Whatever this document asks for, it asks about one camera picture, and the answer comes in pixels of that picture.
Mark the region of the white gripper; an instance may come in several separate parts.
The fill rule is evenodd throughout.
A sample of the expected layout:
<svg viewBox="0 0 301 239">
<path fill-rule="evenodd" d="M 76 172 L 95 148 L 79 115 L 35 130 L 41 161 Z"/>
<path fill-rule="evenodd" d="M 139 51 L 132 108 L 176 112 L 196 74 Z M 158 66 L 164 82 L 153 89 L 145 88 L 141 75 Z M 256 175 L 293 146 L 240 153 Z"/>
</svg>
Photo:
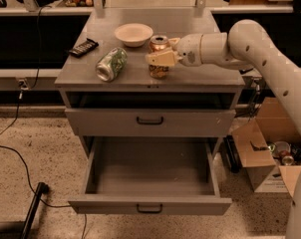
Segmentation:
<svg viewBox="0 0 301 239">
<path fill-rule="evenodd" d="M 146 54 L 146 61 L 149 65 L 163 67 L 173 67 L 178 62 L 187 67 L 201 66 L 201 38 L 201 34 L 170 38 L 169 44 L 175 51 L 166 49 Z"/>
</svg>

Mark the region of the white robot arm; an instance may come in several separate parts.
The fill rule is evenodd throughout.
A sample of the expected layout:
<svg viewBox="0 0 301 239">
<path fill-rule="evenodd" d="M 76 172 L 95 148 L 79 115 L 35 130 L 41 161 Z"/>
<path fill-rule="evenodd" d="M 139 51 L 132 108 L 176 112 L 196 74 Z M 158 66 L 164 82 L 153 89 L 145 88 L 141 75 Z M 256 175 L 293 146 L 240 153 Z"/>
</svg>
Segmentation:
<svg viewBox="0 0 301 239">
<path fill-rule="evenodd" d="M 301 69 L 273 44 L 263 27 L 252 20 L 235 23 L 227 33 L 190 34 L 146 54 L 154 66 L 213 64 L 225 69 L 253 67 L 295 124 L 301 136 Z M 292 197 L 285 239 L 301 239 L 301 172 Z"/>
</svg>

